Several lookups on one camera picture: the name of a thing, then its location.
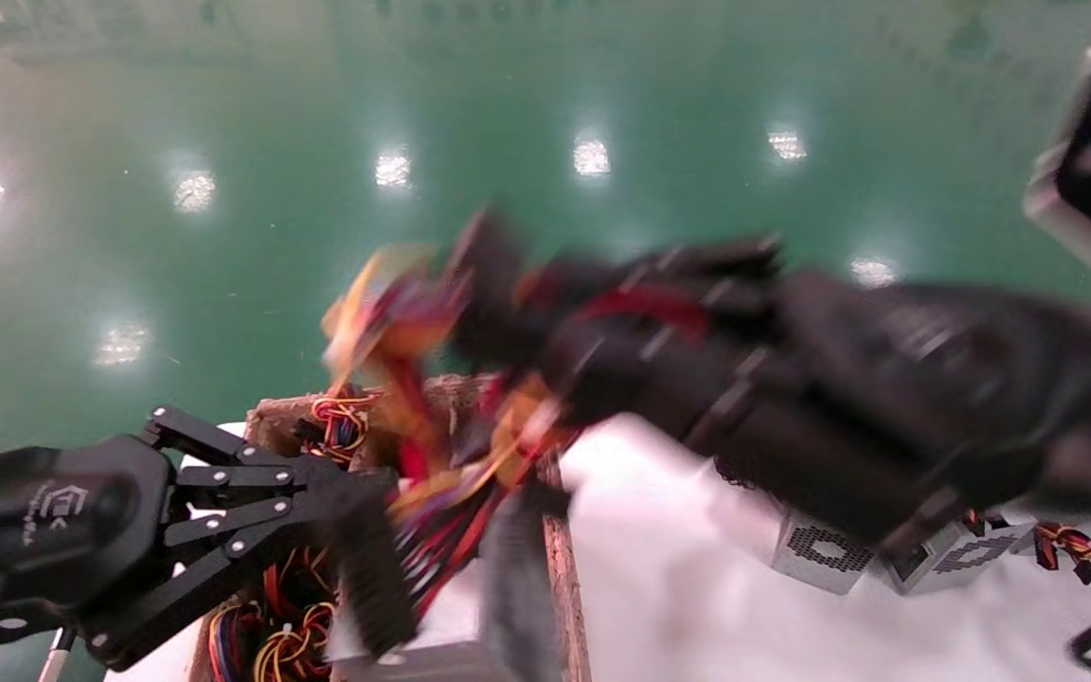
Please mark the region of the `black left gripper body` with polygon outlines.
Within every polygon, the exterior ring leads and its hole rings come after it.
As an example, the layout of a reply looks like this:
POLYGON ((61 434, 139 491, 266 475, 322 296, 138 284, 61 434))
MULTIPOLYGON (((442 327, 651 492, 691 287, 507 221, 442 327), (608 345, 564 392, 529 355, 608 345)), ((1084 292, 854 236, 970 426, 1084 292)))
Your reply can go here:
POLYGON ((172 463, 137 436, 0 453, 0 644, 69 625, 146 560, 172 463))

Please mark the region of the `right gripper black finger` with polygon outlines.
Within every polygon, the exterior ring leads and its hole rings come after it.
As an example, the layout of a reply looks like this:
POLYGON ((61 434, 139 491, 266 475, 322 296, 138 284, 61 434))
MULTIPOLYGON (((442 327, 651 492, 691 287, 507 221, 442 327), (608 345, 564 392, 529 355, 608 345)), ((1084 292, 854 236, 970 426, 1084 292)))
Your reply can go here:
POLYGON ((543 342, 543 383, 560 422, 587 427, 628 414, 691 452, 741 452, 762 386, 774 384, 765 347, 690 342, 671 330, 628 332, 567 322, 543 342))
POLYGON ((748 236, 668 246, 627 260, 559 252, 532 266, 497 213, 477 213, 452 246, 451 276, 476 306, 549 322, 628 316, 684 332, 759 325, 772 313, 782 242, 748 236))

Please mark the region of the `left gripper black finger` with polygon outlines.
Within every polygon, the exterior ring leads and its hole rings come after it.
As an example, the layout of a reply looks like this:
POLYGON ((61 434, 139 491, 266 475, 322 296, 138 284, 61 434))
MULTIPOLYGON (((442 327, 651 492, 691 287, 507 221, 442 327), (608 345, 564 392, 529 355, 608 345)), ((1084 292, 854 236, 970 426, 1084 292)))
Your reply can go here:
POLYGON ((239 593, 298 547, 325 547, 337 562, 345 605, 364 651, 377 659, 397 646, 397 550, 383 491, 303 492, 284 499, 276 518, 238 526, 241 508, 221 517, 220 545, 181 574, 115 612, 81 622, 91 656, 125 671, 239 593))
POLYGON ((385 500, 397 492, 397 476, 387 469, 350 472, 316 455, 285 457, 170 405, 151 412, 142 439, 157 452, 173 450, 199 462, 173 477, 173 491, 185 502, 254 502, 304 491, 333 500, 359 484, 373 484, 385 500))

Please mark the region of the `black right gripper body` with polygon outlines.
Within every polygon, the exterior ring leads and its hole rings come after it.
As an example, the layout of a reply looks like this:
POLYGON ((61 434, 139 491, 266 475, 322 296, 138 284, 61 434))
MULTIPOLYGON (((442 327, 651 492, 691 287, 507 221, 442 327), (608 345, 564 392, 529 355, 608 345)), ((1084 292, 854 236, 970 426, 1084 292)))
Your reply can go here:
POLYGON ((688 344, 694 453, 901 554, 969 512, 1055 501, 1077 307, 988 286, 800 273, 688 344))

